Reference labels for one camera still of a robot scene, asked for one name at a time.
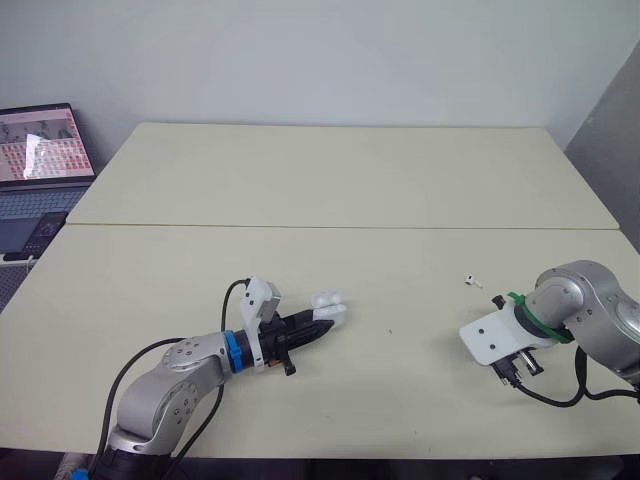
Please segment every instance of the gray floor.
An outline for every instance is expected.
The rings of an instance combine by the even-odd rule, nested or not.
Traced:
[[[0,480],[52,479],[61,453],[0,449]],[[176,480],[637,480],[640,456],[543,460],[217,460],[188,458]]]

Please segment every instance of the robotic arm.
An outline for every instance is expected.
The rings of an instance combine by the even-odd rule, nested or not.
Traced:
[[[261,371],[265,365],[282,364],[286,375],[292,375],[296,369],[289,350],[323,336],[346,310],[338,304],[332,305],[333,318],[326,315],[326,308],[281,318],[276,312],[279,302],[273,284],[251,278],[240,305],[243,330],[185,338],[169,348],[153,370],[136,379],[122,396],[117,425],[106,451],[98,452],[91,479],[162,477],[204,396],[252,366]]]
[[[544,272],[526,296],[498,296],[499,310],[460,329],[460,337],[481,365],[492,366],[504,383],[520,384],[513,361],[529,373],[544,370],[531,351],[569,343],[640,389],[640,306],[611,271],[580,260]]]

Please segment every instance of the blue ring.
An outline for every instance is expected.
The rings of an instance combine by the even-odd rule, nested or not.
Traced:
[[[242,349],[238,346],[236,342],[236,337],[233,336],[233,332],[230,330],[226,330],[224,332],[224,336],[227,339],[227,344],[229,346],[229,355],[231,356],[231,360],[233,361],[232,369],[233,373],[241,372],[244,369],[242,365]]]

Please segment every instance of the laptop screen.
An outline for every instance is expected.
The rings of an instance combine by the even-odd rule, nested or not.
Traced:
[[[93,175],[68,104],[0,110],[0,185]]]

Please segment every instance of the black cable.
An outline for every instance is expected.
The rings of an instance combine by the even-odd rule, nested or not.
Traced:
[[[178,343],[179,341],[184,340],[183,338],[167,338],[166,340],[160,340],[159,342],[152,343],[151,345],[144,347],[138,353],[136,353],[131,360],[129,360],[124,367],[118,372],[116,379],[113,381],[113,385],[111,385],[111,390],[109,390],[109,396],[107,397],[107,405],[104,409],[104,417],[102,418],[102,431],[100,432],[100,442],[98,443],[98,450],[96,451],[95,456],[93,457],[93,461],[91,462],[91,466],[89,467],[89,478],[93,476],[96,468],[98,467],[98,463],[100,462],[100,458],[104,453],[104,449],[107,445],[107,437],[109,435],[109,422],[111,421],[111,411],[113,409],[113,401],[116,396],[116,391],[118,390],[118,386],[122,381],[122,378],[125,376],[127,371],[131,368],[131,366],[136,363],[140,357],[145,355],[147,352],[150,352],[154,348],[161,347],[162,345],[168,345],[170,343]]]
[[[169,465],[169,468],[167,468],[167,471],[162,476],[162,480],[171,479],[171,474],[173,473],[173,470],[178,466],[180,461],[184,458],[184,456],[187,454],[191,446],[195,443],[195,441],[198,439],[198,437],[204,431],[204,429],[209,426],[209,423],[213,419],[213,416],[216,414],[216,412],[218,411],[218,408],[220,407],[220,403],[222,403],[223,393],[224,393],[224,385],[220,385],[218,387],[218,396],[216,397],[216,402],[213,404],[213,408],[209,412],[209,415],[207,415],[207,418],[205,418],[202,421],[198,429],[193,433],[193,435],[191,435],[191,438],[187,440],[187,443],[184,444],[184,447],[182,447],[182,449],[178,452],[178,455],[176,455],[173,458],[173,460],[171,461],[171,464]]]
[[[224,294],[224,300],[222,302],[222,315],[220,317],[220,331],[221,332],[224,332],[225,328],[226,328],[226,323],[227,323],[227,304],[229,303],[229,297],[231,296],[231,292],[238,285],[248,286],[249,285],[249,281],[250,281],[249,278],[244,279],[244,280],[236,280],[231,285],[229,285],[229,287],[227,288],[227,292]],[[187,440],[187,443],[184,444],[184,446],[182,447],[180,452],[178,452],[178,454],[173,458],[173,460],[171,461],[171,464],[167,468],[167,471],[162,476],[162,480],[169,480],[171,478],[171,473],[173,472],[173,470],[178,466],[180,461],[184,458],[186,453],[189,451],[191,446],[198,439],[200,434],[202,434],[204,429],[207,428],[207,426],[209,426],[209,423],[211,422],[211,420],[213,419],[214,415],[218,411],[218,408],[220,407],[220,403],[222,403],[222,394],[223,393],[224,393],[224,385],[220,385],[218,387],[218,396],[216,397],[216,401],[213,404],[213,408],[211,409],[211,411],[209,412],[207,417],[202,421],[202,423],[200,424],[198,429],[193,433],[193,435],[191,435],[189,440]]]
[[[575,371],[576,378],[578,379],[578,391],[573,398],[566,401],[554,400],[552,398],[545,397],[529,390],[521,384],[516,384],[514,386],[531,398],[535,398],[547,405],[560,408],[573,407],[582,399],[582,397],[587,397],[590,400],[604,400],[605,398],[612,397],[629,397],[640,400],[640,392],[635,392],[633,390],[607,390],[600,393],[591,393],[587,388],[587,354],[580,347],[576,349]]]
[[[238,285],[244,285],[245,287],[249,286],[249,281],[251,279],[247,278],[245,280],[236,280],[227,288],[227,293],[224,294],[224,300],[222,302],[222,317],[220,319],[220,331],[224,332],[227,328],[227,304],[229,303],[229,297],[231,296],[231,292]]]
[[[640,400],[640,392],[634,392],[633,390],[606,390],[600,393],[591,393],[587,390],[586,396],[590,400],[604,400],[611,397],[629,397]]]
[[[545,397],[543,395],[540,395],[539,393],[533,392],[531,390],[529,390],[527,387],[525,387],[524,385],[517,383],[514,385],[514,387],[516,387],[518,390],[520,390],[522,393],[524,393],[525,395],[530,396],[531,398],[535,398],[536,400],[539,400],[540,402],[546,403],[547,405],[551,405],[552,407],[559,407],[559,408],[568,408],[568,407],[573,407],[574,405],[576,405],[580,400],[582,400],[582,397],[584,397],[585,393],[586,393],[586,382],[587,382],[587,356],[584,353],[584,351],[581,348],[578,348],[576,350],[576,356],[575,356],[575,369],[576,369],[576,377],[578,378],[578,391],[576,392],[576,394],[573,396],[573,398],[571,398],[570,400],[554,400],[552,398],[549,397]]]

